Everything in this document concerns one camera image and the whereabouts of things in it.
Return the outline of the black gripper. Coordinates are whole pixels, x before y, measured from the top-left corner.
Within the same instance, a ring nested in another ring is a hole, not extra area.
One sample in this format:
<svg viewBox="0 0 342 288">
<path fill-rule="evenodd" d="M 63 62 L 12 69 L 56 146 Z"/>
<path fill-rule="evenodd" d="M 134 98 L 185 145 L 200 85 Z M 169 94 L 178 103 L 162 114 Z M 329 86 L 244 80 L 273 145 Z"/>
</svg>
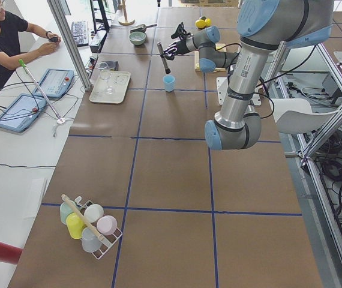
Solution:
<svg viewBox="0 0 342 288">
<path fill-rule="evenodd" d="M 166 60 L 174 60 L 175 55 L 184 55 L 189 52 L 186 41 L 176 41 L 165 48 L 162 56 Z"/>
</svg>

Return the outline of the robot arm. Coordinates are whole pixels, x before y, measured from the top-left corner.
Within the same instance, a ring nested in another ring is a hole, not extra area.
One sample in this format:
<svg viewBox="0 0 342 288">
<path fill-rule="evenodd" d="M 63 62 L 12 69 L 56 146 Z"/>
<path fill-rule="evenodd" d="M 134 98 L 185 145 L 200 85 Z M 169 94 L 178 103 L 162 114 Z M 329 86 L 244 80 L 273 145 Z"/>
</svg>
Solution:
<svg viewBox="0 0 342 288">
<path fill-rule="evenodd" d="M 247 149 L 261 133 L 261 119 L 251 104 L 268 55 L 284 41 L 289 48 L 307 47 L 327 40 L 332 30 L 333 1 L 245 1 L 237 20 L 239 53 L 221 52 L 217 27 L 195 34 L 179 24 L 174 40 L 161 55 L 173 60 L 176 55 L 199 52 L 200 70 L 233 70 L 222 107 L 205 124 L 205 140 L 211 150 Z"/>
</svg>

